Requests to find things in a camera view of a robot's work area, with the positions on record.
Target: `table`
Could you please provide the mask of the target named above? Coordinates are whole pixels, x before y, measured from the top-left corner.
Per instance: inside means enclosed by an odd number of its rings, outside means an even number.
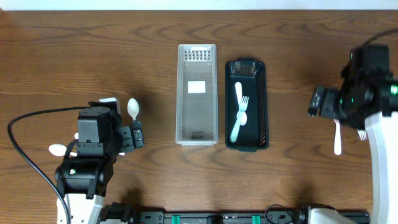
[[[339,87],[349,51],[398,24],[397,11],[71,11],[3,12],[0,17],[0,220],[55,223],[56,195],[8,139],[20,114],[120,99],[140,104],[145,148],[120,158],[105,204],[139,210],[263,211],[272,203],[325,203],[372,209],[367,141],[307,115],[317,85]],[[385,37],[398,72],[398,36]],[[219,143],[175,143],[177,46],[216,44]],[[255,57],[267,66],[270,146],[242,153],[224,144],[224,65]],[[53,175],[61,158],[48,152],[77,132],[77,111],[25,119],[14,126],[21,147]]]

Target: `wooden surface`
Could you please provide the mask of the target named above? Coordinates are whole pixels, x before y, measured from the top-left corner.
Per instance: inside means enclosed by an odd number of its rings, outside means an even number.
[[[140,104],[145,148],[118,160],[105,203],[136,208],[264,210],[302,202],[372,209],[367,141],[307,115],[316,85],[339,87],[349,50],[394,28],[397,11],[3,12],[0,17],[0,220],[55,223],[56,195],[11,145],[6,124],[50,108],[85,106],[115,96],[128,124],[128,99]],[[398,36],[390,45],[398,72]],[[175,143],[178,44],[216,44],[219,143]],[[224,65],[256,57],[267,66],[269,149],[241,153],[224,144]],[[53,179],[77,111],[36,116],[14,126],[26,153]]]

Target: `tray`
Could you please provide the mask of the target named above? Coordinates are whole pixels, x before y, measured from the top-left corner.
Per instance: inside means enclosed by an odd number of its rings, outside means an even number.
[[[247,123],[240,126],[236,142],[229,140],[239,105],[235,83],[242,83],[243,95],[249,97]],[[256,152],[269,146],[266,67],[253,58],[238,58],[225,65],[225,144],[230,149]]]
[[[216,45],[179,45],[175,142],[182,146],[217,143],[217,103]]]

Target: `white sticker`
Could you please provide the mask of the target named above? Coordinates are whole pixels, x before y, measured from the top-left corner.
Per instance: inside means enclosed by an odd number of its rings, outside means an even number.
[[[206,93],[206,81],[189,81],[188,93]]]

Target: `plastic utensil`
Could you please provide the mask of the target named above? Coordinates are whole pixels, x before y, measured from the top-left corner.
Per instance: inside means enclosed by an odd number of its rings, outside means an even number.
[[[340,122],[337,119],[334,119],[336,123],[336,135],[335,135],[335,154],[341,155],[341,128]]]
[[[243,112],[247,110],[248,103],[249,103],[249,97],[244,96],[241,100],[241,103],[239,104],[239,116],[235,122],[234,128],[232,129],[231,137],[229,138],[231,142],[236,142],[236,139],[238,138],[239,127],[241,125]]]
[[[242,83],[236,82],[235,90],[236,90],[236,98],[238,99],[238,105],[239,105],[242,100]],[[247,121],[248,121],[248,116],[246,115],[246,112],[243,112],[241,125],[242,126],[245,125]]]
[[[135,121],[139,112],[139,106],[136,99],[131,98],[127,103],[127,112],[132,117],[132,120]]]
[[[51,154],[53,154],[55,156],[63,156],[63,155],[65,155],[65,153],[67,151],[67,147],[64,146],[63,144],[52,144],[49,147],[49,151],[51,152]],[[77,153],[70,152],[70,155],[77,156]]]

